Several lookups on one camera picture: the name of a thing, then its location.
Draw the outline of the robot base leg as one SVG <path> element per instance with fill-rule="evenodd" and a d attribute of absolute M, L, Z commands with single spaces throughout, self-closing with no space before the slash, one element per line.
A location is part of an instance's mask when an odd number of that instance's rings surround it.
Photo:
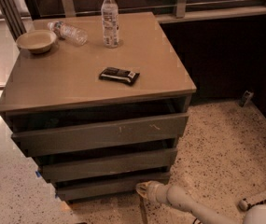
<path fill-rule="evenodd" d="M 247 211 L 255 205 L 266 203 L 266 190 L 257 194 L 244 197 L 238 202 L 238 206 L 242 211 Z"/>

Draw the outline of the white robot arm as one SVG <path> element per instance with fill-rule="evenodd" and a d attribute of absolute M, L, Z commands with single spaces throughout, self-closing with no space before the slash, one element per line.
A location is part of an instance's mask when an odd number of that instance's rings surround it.
<path fill-rule="evenodd" d="M 202 224 L 237 224 L 233 219 L 221 215 L 211 207 L 198 203 L 185 189 L 177 185 L 148 181 L 138 183 L 135 189 L 142 198 L 191 213 Z M 266 224 L 266 190 L 243 198 L 238 206 L 242 211 L 246 211 L 242 224 Z"/>

